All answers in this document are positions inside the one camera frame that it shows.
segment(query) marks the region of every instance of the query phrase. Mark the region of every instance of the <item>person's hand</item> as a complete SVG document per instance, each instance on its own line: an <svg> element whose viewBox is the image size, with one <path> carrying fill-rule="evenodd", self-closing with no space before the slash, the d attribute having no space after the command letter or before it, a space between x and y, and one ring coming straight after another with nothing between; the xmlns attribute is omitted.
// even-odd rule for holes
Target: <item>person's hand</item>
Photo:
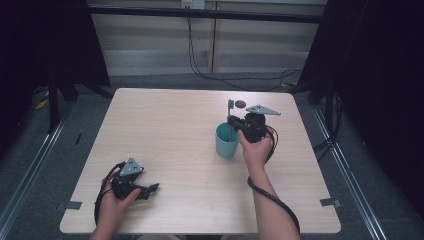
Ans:
<svg viewBox="0 0 424 240"><path fill-rule="evenodd" d="M104 195L100 204L99 219L91 239L108 239L112 237L122 218L125 216L128 207L133 203L140 193L140 189L133 190L124 200L118 199L113 193L111 179L117 174L115 172L106 181Z"/></svg>
<svg viewBox="0 0 424 240"><path fill-rule="evenodd" d="M271 136L267 133L261 141L250 143L241 130L238 130L237 134L243 147L243 156L249 171L251 169L264 169L268 154L272 148Z"/></svg>

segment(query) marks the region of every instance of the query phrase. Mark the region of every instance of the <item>gray floor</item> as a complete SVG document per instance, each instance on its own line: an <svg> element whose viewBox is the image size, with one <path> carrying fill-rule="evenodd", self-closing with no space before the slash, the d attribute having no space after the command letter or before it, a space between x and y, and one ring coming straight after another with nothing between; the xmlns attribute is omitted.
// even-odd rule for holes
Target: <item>gray floor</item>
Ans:
<svg viewBox="0 0 424 240"><path fill-rule="evenodd" d="M225 77L253 76L254 74L221 74ZM279 76L277 74L256 74L257 76ZM294 82L296 75L284 79ZM237 80L233 85L250 90L264 90L279 85L279 80ZM238 88L222 81L206 80L194 74L125 76L111 79L114 92L119 87L167 88L167 89L211 89L233 90ZM67 202L73 192L97 132L106 114L110 99L105 99L82 86L77 86L80 97L76 103L61 101L61 113L71 108L63 129L45 165L36 176L29 193L16 215L5 239L88 239L88 236L66 235L60 232L59 224L63 210L60 203ZM288 88L278 87L272 91L285 92ZM42 94L34 95L36 105ZM302 120L313 146L321 143L324 136L314 116L313 108L306 100L307 93L295 95ZM46 138L49 112L28 110L23 119L18 137L12 148L0 162L0 207L4 209L14 190L19 186L26 170ZM424 223L409 202L390 179L381 171L373 156L363 146L355 126L348 115L342 117L337 138L350 167L357 177L372 210L382 226L386 239L424 239ZM342 206L337 214L342 230L333 235L303 235L303 239L373 239L357 203L352 197L333 156L328 153L320 162L332 198ZM191 236L190 239L216 239L217 236ZM115 239L133 239L132 236L116 236Z"/></svg>

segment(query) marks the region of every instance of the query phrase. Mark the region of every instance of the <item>teal cup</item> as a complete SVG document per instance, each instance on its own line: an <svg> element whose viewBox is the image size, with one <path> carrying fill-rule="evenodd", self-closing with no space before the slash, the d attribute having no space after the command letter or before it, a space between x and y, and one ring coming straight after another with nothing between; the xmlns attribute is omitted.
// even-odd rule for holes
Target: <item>teal cup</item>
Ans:
<svg viewBox="0 0 424 240"><path fill-rule="evenodd" d="M220 124L215 131L216 152L223 158L234 155L239 143L237 133L228 123Z"/></svg>

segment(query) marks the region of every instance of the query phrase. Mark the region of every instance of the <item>wooden table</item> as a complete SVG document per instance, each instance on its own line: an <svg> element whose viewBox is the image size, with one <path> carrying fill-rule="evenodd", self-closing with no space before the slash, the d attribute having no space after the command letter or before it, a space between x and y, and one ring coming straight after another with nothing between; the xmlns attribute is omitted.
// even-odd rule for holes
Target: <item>wooden table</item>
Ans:
<svg viewBox="0 0 424 240"><path fill-rule="evenodd" d="M252 190L239 145L230 159L215 151L215 129L226 121L228 99L281 112L267 124L280 136L267 163L279 197L296 213L302 233L336 233L340 222L293 96L236 91L119 89L109 107L60 224L64 233L91 233L100 183L117 163L134 157L145 171L136 184L160 183L135 202L118 232L126 234L257 233ZM234 109L231 114L244 117Z"/></svg>

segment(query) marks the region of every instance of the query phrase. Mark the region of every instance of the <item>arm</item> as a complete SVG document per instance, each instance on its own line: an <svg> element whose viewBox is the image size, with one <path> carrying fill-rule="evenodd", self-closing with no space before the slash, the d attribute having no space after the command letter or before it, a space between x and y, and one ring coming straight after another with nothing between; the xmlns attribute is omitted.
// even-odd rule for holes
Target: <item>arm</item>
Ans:
<svg viewBox="0 0 424 240"><path fill-rule="evenodd" d="M265 172L265 162L272 147L270 136L267 135L260 142L249 143L239 130L238 138L252 182L277 196ZM293 220L283 208L256 191L253 191L253 200L260 239L300 239Z"/></svg>
<svg viewBox="0 0 424 240"><path fill-rule="evenodd" d="M111 239L122 218L125 216L128 207L137 199L140 193L140 189L135 189L124 200L116 198L113 191L110 190L112 189L110 181L114 175L112 174L106 182L105 194L100 204L99 219L96 229L91 234L91 240Z"/></svg>

